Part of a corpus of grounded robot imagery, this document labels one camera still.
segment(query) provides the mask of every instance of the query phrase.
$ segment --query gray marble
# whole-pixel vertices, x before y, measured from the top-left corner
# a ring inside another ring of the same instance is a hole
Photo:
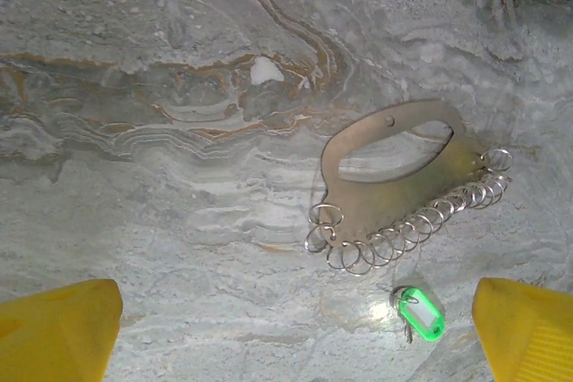
[[[0,301],[114,278],[109,382],[489,381],[480,277],[573,291],[571,18],[562,0],[0,0]],[[252,85],[257,56],[284,80]],[[303,247],[324,144],[424,98],[512,151],[510,191],[388,270],[333,273]],[[436,344],[406,345],[386,304],[413,278],[446,309]]]

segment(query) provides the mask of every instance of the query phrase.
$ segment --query green key tag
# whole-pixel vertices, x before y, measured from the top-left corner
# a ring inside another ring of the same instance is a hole
[[[435,342],[444,334],[446,319],[422,290],[409,286],[398,300],[398,313],[428,342]]]

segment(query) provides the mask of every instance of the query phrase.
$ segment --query yellow object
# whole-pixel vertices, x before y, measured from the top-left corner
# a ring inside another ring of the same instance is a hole
[[[0,303],[0,381],[100,382],[122,309],[111,279]]]
[[[573,381],[573,295],[484,278],[473,317],[496,382]]]

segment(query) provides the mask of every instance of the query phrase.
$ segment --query metal key holder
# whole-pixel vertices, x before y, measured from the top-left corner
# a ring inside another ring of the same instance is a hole
[[[338,176],[340,161],[352,150],[430,121],[445,123],[452,134],[425,166],[386,182]],[[352,275],[386,266],[428,240],[455,213],[499,201],[510,181],[500,173],[512,163],[505,149],[486,150],[466,134],[458,111],[444,102],[409,102],[369,115],[331,138],[324,149],[321,168],[328,192],[309,212],[313,228],[305,248],[313,253],[328,249],[329,265]],[[339,264],[332,262],[335,252]],[[361,263],[365,268],[356,271]]]

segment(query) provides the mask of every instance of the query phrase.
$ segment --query marble surface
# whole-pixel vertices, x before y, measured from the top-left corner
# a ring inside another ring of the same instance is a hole
[[[0,301],[114,278],[109,382],[489,381],[479,278],[573,291],[570,23],[561,0],[0,0]],[[252,85],[261,56],[284,80]],[[509,193],[333,273],[303,247],[327,139],[424,98],[512,151]],[[436,344],[386,304],[405,279],[446,309]]]

